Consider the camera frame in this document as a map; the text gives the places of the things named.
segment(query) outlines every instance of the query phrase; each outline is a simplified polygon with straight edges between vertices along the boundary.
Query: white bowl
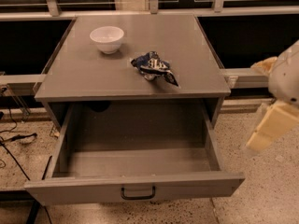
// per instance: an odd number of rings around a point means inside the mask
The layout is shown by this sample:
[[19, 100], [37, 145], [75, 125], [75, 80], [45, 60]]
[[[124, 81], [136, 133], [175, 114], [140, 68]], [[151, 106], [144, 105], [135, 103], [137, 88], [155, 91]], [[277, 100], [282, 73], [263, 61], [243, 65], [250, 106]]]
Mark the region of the white bowl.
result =
[[96, 47], [105, 54], [112, 54], [120, 47], [124, 32], [116, 26], [103, 26], [93, 30], [90, 34], [91, 40]]

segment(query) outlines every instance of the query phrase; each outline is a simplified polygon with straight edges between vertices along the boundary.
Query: open drawer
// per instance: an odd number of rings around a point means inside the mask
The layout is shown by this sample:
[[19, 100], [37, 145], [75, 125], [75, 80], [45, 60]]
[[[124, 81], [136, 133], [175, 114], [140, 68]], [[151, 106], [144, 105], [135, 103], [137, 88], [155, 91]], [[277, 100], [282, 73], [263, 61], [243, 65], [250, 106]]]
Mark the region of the open drawer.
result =
[[46, 179], [25, 188], [43, 205], [230, 196], [244, 176], [218, 159], [200, 99], [72, 103]]

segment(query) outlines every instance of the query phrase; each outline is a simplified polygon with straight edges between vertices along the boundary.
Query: tabletop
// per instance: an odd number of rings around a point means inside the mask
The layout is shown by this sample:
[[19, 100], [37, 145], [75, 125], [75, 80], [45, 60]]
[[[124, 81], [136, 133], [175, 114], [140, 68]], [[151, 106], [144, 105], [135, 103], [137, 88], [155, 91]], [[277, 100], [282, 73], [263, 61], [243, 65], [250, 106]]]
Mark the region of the tabletop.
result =
[[[124, 31], [121, 48], [104, 54], [90, 39], [101, 26]], [[170, 63], [179, 87], [162, 77], [147, 81], [131, 60], [157, 51]], [[204, 98], [230, 93], [193, 15], [106, 15], [77, 17], [48, 74], [37, 101]]]

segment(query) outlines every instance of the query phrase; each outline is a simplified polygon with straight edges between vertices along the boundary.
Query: drawer handle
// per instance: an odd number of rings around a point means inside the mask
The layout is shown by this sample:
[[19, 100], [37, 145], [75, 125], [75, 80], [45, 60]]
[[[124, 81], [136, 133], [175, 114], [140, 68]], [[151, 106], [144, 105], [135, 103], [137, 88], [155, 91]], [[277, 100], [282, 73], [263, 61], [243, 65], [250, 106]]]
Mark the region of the drawer handle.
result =
[[151, 195], [149, 196], [136, 196], [136, 197], [128, 197], [124, 194], [124, 188], [121, 188], [121, 197], [124, 199], [124, 200], [148, 200], [148, 199], [152, 199], [154, 198], [156, 195], [156, 188], [153, 186], [152, 187], [152, 190], [151, 190]]

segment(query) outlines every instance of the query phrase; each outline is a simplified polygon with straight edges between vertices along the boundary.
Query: speckled floor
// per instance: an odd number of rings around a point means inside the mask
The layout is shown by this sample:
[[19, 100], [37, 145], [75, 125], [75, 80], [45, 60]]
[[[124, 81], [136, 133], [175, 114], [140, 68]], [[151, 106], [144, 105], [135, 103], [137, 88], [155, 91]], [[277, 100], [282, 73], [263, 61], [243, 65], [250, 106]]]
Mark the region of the speckled floor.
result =
[[[299, 127], [293, 129], [258, 156], [250, 157], [243, 146], [256, 116], [254, 113], [220, 114], [216, 134], [225, 169], [243, 172], [246, 180], [230, 198], [143, 203], [98, 203], [48, 207], [52, 223], [299, 223]], [[13, 123], [2, 121], [0, 131]], [[7, 144], [31, 179], [40, 179], [56, 138], [50, 136], [47, 119], [30, 117], [18, 122], [14, 134], [34, 133], [30, 144]], [[1, 148], [0, 189], [19, 189], [26, 178]], [[0, 223], [25, 223], [32, 202], [0, 202]], [[36, 223], [50, 223], [40, 209]]]

